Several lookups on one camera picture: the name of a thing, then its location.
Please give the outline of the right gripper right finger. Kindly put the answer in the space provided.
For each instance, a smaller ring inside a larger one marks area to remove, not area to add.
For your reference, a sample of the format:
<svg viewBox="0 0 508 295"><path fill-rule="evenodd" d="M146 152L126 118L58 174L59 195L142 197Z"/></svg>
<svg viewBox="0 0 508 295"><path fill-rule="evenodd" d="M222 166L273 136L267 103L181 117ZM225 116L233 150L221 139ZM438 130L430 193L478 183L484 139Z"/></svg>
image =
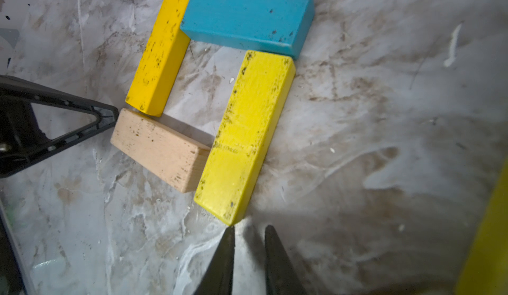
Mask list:
<svg viewBox="0 0 508 295"><path fill-rule="evenodd" d="M265 229L265 282L267 294L307 294L272 225Z"/></svg>

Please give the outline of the beige wooden block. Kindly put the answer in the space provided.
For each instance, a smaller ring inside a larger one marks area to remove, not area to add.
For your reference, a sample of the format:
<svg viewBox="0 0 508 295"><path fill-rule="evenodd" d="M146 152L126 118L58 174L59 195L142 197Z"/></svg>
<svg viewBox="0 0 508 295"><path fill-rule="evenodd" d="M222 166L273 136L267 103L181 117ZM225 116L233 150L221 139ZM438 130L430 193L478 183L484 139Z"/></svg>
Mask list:
<svg viewBox="0 0 508 295"><path fill-rule="evenodd" d="M122 109L111 144L181 193L195 191L210 147L130 109Z"/></svg>

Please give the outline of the yellow block bottom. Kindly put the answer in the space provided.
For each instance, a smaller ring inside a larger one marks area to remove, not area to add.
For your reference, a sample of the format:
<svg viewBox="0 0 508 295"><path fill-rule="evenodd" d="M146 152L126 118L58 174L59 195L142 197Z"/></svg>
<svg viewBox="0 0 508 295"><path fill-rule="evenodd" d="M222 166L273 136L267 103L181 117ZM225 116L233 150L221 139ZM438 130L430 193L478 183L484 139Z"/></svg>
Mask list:
<svg viewBox="0 0 508 295"><path fill-rule="evenodd" d="M164 0L146 44L126 102L140 112L161 117L190 38L180 25L189 0Z"/></svg>

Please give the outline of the yellow block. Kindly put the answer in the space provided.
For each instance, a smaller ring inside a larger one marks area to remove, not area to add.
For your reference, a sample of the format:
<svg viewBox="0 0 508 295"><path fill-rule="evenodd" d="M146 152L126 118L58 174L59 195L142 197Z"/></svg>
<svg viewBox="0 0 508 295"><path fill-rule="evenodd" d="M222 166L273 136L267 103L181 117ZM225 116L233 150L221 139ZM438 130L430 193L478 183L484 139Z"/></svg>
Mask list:
<svg viewBox="0 0 508 295"><path fill-rule="evenodd" d="M161 117L190 38L180 25L189 0L164 0L146 44L126 102L140 112Z"/></svg>
<svg viewBox="0 0 508 295"><path fill-rule="evenodd" d="M507 294L507 164L456 283L455 294Z"/></svg>

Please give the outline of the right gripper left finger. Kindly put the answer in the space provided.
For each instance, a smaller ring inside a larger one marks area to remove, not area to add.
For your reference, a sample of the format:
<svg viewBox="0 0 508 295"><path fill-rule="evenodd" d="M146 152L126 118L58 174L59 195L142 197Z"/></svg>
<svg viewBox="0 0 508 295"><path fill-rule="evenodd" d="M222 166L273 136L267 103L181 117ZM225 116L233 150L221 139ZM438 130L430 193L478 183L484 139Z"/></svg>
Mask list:
<svg viewBox="0 0 508 295"><path fill-rule="evenodd" d="M227 227L194 294L231 295L234 277L235 228Z"/></svg>

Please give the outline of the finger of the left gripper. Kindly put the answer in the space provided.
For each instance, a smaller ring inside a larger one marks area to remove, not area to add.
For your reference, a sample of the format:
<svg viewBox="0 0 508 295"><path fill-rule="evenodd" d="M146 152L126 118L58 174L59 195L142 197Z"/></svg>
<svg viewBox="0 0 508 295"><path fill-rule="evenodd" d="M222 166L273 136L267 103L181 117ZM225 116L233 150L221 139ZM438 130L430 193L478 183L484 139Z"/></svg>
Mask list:
<svg viewBox="0 0 508 295"><path fill-rule="evenodd" d="M119 110L14 76L1 77L1 177L115 126Z"/></svg>

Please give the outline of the teal block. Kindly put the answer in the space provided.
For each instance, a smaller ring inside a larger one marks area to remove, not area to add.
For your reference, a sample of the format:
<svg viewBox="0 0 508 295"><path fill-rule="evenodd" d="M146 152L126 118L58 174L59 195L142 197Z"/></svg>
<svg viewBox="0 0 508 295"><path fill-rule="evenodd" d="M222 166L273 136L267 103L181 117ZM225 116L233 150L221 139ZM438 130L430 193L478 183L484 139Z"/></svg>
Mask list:
<svg viewBox="0 0 508 295"><path fill-rule="evenodd" d="M298 59L314 0L190 0L181 30L192 40Z"/></svg>

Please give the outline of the yellow block horizontal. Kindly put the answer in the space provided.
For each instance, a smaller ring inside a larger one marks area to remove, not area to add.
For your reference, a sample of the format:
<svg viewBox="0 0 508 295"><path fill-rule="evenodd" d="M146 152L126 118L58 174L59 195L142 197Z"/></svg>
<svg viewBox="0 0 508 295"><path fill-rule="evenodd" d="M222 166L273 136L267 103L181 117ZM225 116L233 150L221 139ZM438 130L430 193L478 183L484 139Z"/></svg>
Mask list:
<svg viewBox="0 0 508 295"><path fill-rule="evenodd" d="M194 196L228 226L246 213L295 73L291 57L245 55Z"/></svg>

